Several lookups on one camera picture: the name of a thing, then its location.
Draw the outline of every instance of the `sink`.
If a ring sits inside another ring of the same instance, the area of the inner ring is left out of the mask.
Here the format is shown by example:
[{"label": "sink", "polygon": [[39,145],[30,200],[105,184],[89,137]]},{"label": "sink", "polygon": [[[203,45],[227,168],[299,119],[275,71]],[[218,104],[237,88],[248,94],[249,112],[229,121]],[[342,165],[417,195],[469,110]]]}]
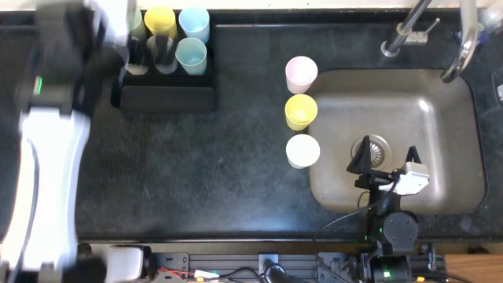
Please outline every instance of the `sink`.
[{"label": "sink", "polygon": [[[469,213],[486,194],[472,92],[463,79],[449,84],[440,70],[336,70],[322,73],[308,94],[318,103],[309,134],[321,148],[310,185],[324,207],[357,209],[357,175],[346,172],[361,139],[370,135],[374,169],[391,172],[415,145],[428,165],[429,184],[402,198],[416,213]],[[362,206],[368,203],[368,193]]]}]

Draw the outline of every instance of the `faucet handle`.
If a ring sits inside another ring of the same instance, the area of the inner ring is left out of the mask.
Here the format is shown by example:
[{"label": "faucet handle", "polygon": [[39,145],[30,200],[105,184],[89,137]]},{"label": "faucet handle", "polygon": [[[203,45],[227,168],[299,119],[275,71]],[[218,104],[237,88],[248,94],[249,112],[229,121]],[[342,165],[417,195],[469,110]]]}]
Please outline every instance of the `faucet handle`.
[{"label": "faucet handle", "polygon": [[428,42],[428,33],[440,22],[440,18],[436,18],[433,24],[426,31],[411,31],[407,36],[404,45],[425,44]]}]

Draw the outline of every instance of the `cup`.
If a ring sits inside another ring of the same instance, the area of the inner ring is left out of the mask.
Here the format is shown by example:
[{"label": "cup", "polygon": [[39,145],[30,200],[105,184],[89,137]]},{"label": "cup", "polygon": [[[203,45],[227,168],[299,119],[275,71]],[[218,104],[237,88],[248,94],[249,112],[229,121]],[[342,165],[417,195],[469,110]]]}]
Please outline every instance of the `cup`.
[{"label": "cup", "polygon": [[187,37],[207,43],[210,40],[210,14],[203,8],[183,9],[178,22]]},{"label": "cup", "polygon": [[131,75],[144,75],[149,70],[148,50],[145,48],[145,41],[131,37],[127,43],[129,50],[129,62],[126,70]]},{"label": "cup", "polygon": [[297,134],[286,144],[288,162],[295,169],[309,167],[320,158],[320,145],[308,134]]},{"label": "cup", "polygon": [[293,94],[305,94],[318,75],[316,63],[305,56],[292,58],[285,68],[286,85]]},{"label": "cup", "polygon": [[135,37],[141,41],[147,39],[147,31],[145,30],[145,25],[143,24],[143,17],[141,15],[140,9],[136,9],[131,17],[127,21],[129,27],[129,34],[131,37]]},{"label": "cup", "polygon": [[199,39],[182,39],[178,43],[175,55],[189,75],[203,75],[206,71],[206,46]]},{"label": "cup", "polygon": [[286,102],[286,123],[292,130],[304,130],[317,114],[316,101],[309,95],[296,94]]},{"label": "cup", "polygon": [[152,61],[157,71],[165,75],[176,71],[178,62],[174,58],[176,42],[173,39],[167,36],[154,35],[147,40],[147,49],[152,56]]},{"label": "cup", "polygon": [[177,35],[176,18],[169,7],[157,6],[145,13],[145,25],[153,35],[165,35],[175,40]]}]

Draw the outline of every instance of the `black tray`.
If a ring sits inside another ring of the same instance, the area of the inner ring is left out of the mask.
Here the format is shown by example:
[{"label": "black tray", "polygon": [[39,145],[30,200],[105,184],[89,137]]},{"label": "black tray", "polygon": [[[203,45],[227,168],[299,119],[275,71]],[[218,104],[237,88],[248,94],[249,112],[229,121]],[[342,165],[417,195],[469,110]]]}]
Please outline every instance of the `black tray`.
[{"label": "black tray", "polygon": [[[175,11],[178,25],[178,40],[185,33],[178,22],[179,11]],[[147,39],[152,36],[148,28]],[[178,64],[175,72],[164,75],[153,65],[145,75],[126,74],[112,86],[111,103],[127,112],[210,112],[215,107],[215,70],[213,52],[213,32],[210,26],[210,40],[206,43],[207,67],[203,75],[188,75]]]}]

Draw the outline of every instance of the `yellow cup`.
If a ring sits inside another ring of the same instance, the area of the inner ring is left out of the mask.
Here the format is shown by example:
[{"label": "yellow cup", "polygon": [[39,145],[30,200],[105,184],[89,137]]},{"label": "yellow cup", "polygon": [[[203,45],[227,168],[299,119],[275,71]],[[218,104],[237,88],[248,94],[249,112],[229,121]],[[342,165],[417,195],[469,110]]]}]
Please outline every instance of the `yellow cup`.
[{"label": "yellow cup", "polygon": [[169,7],[157,6],[150,8],[145,13],[145,25],[153,35],[164,35],[173,40],[176,39],[176,17]]},{"label": "yellow cup", "polygon": [[316,101],[309,95],[296,94],[286,102],[286,123],[292,130],[304,130],[317,114]]}]

